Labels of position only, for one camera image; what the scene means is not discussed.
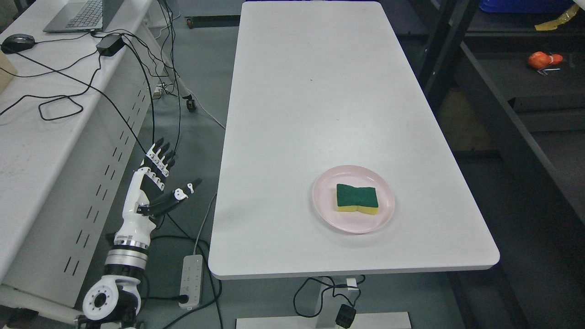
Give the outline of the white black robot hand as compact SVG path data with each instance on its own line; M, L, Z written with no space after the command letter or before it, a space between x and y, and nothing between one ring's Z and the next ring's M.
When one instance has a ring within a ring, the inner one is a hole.
M114 245L147 249L159 219L196 192L201 178L165 192L175 154L164 138L157 140L145 153L130 181L122 209L123 223L114 235Z

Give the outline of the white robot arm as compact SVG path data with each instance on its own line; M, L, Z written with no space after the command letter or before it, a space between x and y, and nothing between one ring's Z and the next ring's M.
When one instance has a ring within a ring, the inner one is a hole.
M120 329L144 329L137 315L142 307L138 285L144 278L148 250L140 246L113 245L104 264L104 274L86 292L78 329L100 329L117 324Z

